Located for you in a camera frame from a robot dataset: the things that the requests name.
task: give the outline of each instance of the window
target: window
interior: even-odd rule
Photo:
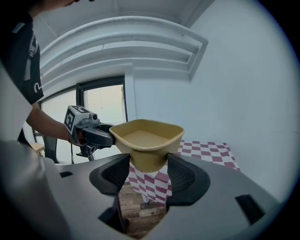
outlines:
[[[97,113],[101,122],[121,124],[127,121],[124,94],[124,77],[110,77],[77,85],[77,101]],[[101,159],[121,152],[116,146],[96,150],[94,159]]]
[[[54,120],[64,122],[69,105],[76,105],[76,90],[62,93],[42,103],[42,110]],[[85,157],[77,156],[80,148],[73,146],[74,163],[87,162]],[[71,146],[67,141],[58,139],[56,158],[60,163],[71,163]]]

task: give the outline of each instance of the black t-shirt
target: black t-shirt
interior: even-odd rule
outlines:
[[[40,51],[32,22],[28,13],[20,17],[5,33],[1,53],[6,71],[30,104],[44,96],[39,70]],[[27,143],[23,132],[19,141]]]

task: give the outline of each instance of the person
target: person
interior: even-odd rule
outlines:
[[[28,12],[18,14],[13,28],[6,35],[5,47],[1,53],[2,62],[10,78],[32,105],[27,123],[39,133],[62,140],[74,145],[74,140],[65,125],[44,113],[37,101],[44,94],[40,80],[40,50],[33,31],[33,19],[44,11],[71,5],[79,0],[36,0]],[[81,133],[77,138],[81,144],[84,139]],[[19,142],[28,144],[23,131],[20,133]]]

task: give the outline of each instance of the table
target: table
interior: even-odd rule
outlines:
[[[30,142],[31,147],[34,149],[35,152],[40,153],[41,151],[45,150],[45,145],[38,143],[38,142]]]
[[[199,142],[181,140],[178,154],[213,162],[240,171],[238,164],[227,143]],[[167,174],[168,166],[157,172],[145,173],[132,164],[129,167],[128,180],[134,191],[141,193],[147,203],[149,199],[165,205],[172,195],[172,186]]]

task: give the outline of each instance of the beige plastic bowl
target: beige plastic bowl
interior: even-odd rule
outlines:
[[[169,152],[177,153],[183,128],[164,122],[138,119],[109,129],[122,153],[130,154],[130,162],[144,173],[161,169]]]

